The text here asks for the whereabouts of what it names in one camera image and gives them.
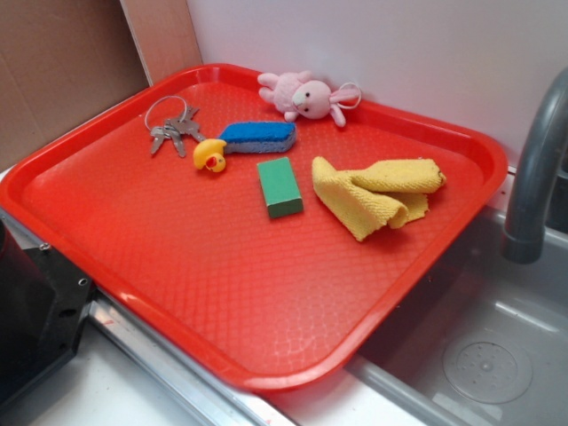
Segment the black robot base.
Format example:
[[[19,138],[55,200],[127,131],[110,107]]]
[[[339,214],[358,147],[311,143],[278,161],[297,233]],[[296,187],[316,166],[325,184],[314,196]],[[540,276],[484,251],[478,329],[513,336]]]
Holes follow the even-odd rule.
[[[1,225],[1,410],[77,353],[95,286],[55,248],[22,248]]]

